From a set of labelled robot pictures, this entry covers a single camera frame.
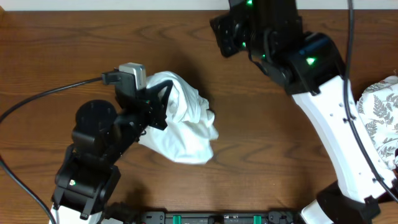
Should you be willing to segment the white printed t-shirt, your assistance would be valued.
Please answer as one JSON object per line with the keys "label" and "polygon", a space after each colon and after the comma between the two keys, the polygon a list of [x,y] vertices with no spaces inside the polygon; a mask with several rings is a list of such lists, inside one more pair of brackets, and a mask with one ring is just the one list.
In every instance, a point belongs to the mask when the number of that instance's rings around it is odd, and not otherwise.
{"label": "white printed t-shirt", "polygon": [[173,162],[206,164],[213,157],[210,142],[219,136],[214,127],[215,114],[209,101],[176,73],[164,71],[149,76],[147,87],[169,80],[173,87],[166,110],[167,127],[163,131],[147,127],[139,144]]}

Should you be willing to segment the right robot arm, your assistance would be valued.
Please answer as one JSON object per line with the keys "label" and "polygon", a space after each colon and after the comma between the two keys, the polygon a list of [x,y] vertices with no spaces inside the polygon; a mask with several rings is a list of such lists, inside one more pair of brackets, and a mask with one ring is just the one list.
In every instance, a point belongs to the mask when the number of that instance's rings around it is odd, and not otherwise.
{"label": "right robot arm", "polygon": [[371,223],[379,199],[397,200],[397,177],[359,117],[349,80],[351,55],[330,37],[306,32],[294,0],[231,1],[210,21],[222,56],[247,52],[307,115],[333,164],[336,182],[300,212],[303,223]]}

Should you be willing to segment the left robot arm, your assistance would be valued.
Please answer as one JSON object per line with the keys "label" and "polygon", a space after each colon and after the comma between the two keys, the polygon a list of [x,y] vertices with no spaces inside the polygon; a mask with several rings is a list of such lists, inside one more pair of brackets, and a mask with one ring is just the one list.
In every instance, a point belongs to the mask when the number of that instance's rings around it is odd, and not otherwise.
{"label": "left robot arm", "polygon": [[102,212],[121,176],[116,161],[149,126],[167,127],[171,81],[141,90],[134,80],[108,84],[115,87],[122,110],[117,112],[108,101],[92,100],[76,112],[73,143],[56,174],[52,196],[59,221],[86,222]]}

